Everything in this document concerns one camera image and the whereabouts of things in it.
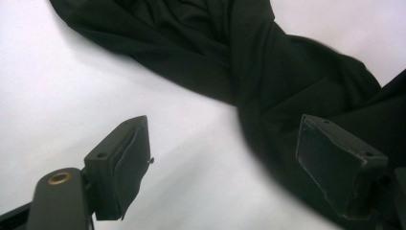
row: white background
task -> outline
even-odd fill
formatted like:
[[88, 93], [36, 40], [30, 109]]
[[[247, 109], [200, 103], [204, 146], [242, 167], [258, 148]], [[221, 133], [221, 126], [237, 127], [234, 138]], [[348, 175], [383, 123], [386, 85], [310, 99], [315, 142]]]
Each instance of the white background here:
[[[381, 84], [406, 67], [406, 2], [273, 0], [289, 34], [363, 60]], [[147, 115], [155, 163], [124, 221], [96, 229], [338, 229], [286, 195], [244, 145], [236, 110], [110, 54], [48, 1], [0, 1], [0, 214], [46, 173], [81, 169], [120, 122]]]

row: black cloth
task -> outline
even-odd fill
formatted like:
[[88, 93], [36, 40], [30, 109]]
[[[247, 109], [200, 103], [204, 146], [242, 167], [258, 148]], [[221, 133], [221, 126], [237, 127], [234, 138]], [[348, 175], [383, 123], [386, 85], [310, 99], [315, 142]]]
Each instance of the black cloth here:
[[363, 63], [274, 22], [269, 0], [51, 0], [75, 31], [195, 92], [237, 106], [253, 153], [300, 200], [349, 229], [295, 159], [303, 114], [405, 166], [406, 71], [380, 88]]

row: folded black fabric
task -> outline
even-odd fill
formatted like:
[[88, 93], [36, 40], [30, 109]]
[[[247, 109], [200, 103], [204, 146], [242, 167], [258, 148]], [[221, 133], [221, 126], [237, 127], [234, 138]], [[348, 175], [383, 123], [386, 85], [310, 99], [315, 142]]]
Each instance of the folded black fabric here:
[[358, 60], [274, 22], [269, 0], [51, 0], [75, 31], [195, 92], [234, 104], [255, 155], [285, 188], [349, 229], [295, 159], [303, 114], [330, 119], [405, 166], [406, 72], [384, 88]]

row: black plastic part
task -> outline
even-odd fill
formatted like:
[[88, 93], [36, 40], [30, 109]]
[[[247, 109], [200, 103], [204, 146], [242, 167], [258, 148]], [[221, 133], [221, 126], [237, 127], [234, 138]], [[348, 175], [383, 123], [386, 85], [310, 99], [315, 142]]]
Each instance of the black plastic part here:
[[0, 217], [0, 229], [23, 230], [26, 229], [31, 203], [11, 210]]
[[93, 229], [80, 170], [58, 170], [38, 181], [27, 229]]
[[386, 155], [330, 121], [304, 115], [296, 157], [339, 216], [370, 217], [367, 199], [385, 172]]
[[395, 206], [402, 229], [406, 229], [406, 168], [395, 169]]
[[91, 206], [97, 220], [116, 220], [140, 190], [150, 158], [147, 117], [117, 126], [85, 158], [85, 172], [97, 188]]

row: brass ring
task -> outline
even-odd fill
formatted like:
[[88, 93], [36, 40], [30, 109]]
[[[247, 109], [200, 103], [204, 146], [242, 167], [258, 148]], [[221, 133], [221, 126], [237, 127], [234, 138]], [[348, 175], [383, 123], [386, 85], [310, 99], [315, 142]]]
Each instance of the brass ring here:
[[62, 184], [71, 179], [71, 177], [72, 175], [68, 172], [59, 172], [57, 174], [54, 174], [48, 179], [48, 184], [50, 185]]

